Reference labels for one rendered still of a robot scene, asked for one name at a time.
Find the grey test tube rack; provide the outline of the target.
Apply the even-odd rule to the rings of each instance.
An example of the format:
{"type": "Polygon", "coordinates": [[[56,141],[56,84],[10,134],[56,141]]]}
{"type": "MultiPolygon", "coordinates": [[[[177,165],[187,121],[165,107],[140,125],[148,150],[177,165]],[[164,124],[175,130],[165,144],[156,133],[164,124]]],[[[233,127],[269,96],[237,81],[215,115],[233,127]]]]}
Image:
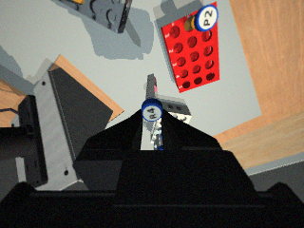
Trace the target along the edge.
{"type": "Polygon", "coordinates": [[[78,5],[66,0],[58,1],[116,33],[124,33],[132,3],[132,0],[85,0],[78,5]]]}

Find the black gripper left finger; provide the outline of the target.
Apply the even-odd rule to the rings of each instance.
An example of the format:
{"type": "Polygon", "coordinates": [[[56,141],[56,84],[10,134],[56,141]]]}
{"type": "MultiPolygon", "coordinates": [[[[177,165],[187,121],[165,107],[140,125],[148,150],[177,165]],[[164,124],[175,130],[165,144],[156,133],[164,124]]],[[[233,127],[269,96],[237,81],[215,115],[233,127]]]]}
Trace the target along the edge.
{"type": "Polygon", "coordinates": [[[141,150],[142,135],[143,114],[142,110],[139,109],[131,117],[88,138],[82,150],[86,148],[121,148],[122,150],[141,150]]]}

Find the grey bench mat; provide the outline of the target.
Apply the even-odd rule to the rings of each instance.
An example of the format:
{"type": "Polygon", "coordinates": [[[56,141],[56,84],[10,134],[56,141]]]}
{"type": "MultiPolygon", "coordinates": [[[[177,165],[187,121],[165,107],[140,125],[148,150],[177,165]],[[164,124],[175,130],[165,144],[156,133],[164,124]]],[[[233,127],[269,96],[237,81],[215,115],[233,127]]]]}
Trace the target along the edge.
{"type": "Polygon", "coordinates": [[[187,105],[215,136],[262,115],[229,0],[132,0],[123,33],[58,0],[0,0],[0,78],[29,95],[62,54],[124,112],[142,109],[147,75],[159,101],[187,105]],[[219,80],[179,92],[161,28],[217,1],[219,80]]]}

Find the white test tube rack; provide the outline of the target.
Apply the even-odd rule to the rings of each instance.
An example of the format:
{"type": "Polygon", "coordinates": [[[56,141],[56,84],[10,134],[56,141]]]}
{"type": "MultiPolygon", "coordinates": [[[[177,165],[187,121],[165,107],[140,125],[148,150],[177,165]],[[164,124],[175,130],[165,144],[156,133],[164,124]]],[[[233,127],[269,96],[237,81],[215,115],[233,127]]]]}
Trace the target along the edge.
{"type": "MultiPolygon", "coordinates": [[[[170,113],[172,116],[175,118],[185,122],[189,123],[192,115],[188,109],[187,105],[182,105],[182,104],[172,104],[172,103],[167,103],[167,102],[162,102],[162,109],[165,109],[168,113],[170,113]],[[185,119],[184,119],[185,117],[185,119]]],[[[152,129],[151,129],[151,139],[150,143],[154,143],[156,140],[156,135],[158,134],[158,128],[162,127],[162,123],[160,123],[161,119],[153,122],[152,129]]]]}

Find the red test tube rack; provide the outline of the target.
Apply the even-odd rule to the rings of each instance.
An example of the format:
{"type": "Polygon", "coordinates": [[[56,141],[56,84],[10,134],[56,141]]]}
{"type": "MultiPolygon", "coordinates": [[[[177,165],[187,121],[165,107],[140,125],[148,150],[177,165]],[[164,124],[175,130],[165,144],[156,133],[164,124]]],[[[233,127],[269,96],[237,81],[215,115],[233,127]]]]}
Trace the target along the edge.
{"type": "Polygon", "coordinates": [[[184,29],[187,18],[197,12],[161,28],[179,92],[219,80],[218,21],[209,30],[210,36],[209,31],[184,29]]]}

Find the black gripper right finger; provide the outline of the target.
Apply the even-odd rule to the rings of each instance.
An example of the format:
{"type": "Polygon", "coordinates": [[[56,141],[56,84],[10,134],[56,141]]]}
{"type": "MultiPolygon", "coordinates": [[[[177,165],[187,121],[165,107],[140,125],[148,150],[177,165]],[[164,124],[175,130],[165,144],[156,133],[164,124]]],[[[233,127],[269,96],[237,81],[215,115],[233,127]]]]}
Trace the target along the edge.
{"type": "Polygon", "coordinates": [[[161,115],[161,136],[163,150],[223,150],[216,138],[175,118],[165,109],[161,115]]]}

